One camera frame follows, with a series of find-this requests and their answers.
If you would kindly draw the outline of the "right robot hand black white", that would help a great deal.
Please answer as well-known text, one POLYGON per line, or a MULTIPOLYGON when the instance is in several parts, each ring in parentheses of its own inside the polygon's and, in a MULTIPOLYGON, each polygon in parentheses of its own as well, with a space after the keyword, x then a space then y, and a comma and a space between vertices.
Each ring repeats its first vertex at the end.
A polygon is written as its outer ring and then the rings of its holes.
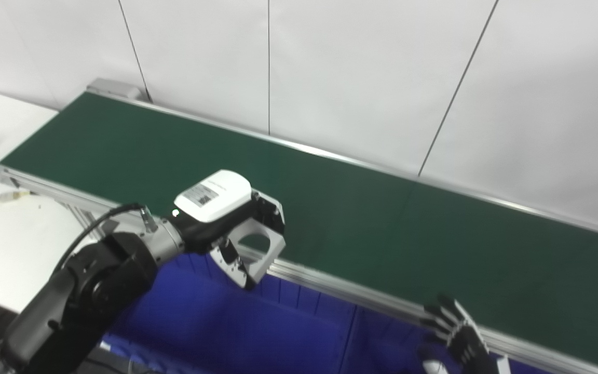
POLYGON ((418 357, 425 373, 511 373, 507 356, 494 356, 463 306, 439 294, 423 305, 420 325, 427 330, 418 357))

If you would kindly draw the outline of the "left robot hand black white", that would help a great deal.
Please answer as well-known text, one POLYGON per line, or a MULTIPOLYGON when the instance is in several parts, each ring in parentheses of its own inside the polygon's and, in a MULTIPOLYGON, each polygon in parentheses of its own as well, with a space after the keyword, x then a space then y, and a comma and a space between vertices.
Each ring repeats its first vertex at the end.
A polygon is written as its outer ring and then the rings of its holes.
POLYGON ((209 254, 237 286, 254 289, 284 250, 286 220, 280 201, 254 189, 245 177, 219 170, 174 199, 169 222, 184 253, 209 254), (265 237, 268 250, 256 261, 240 255, 242 240, 265 237))

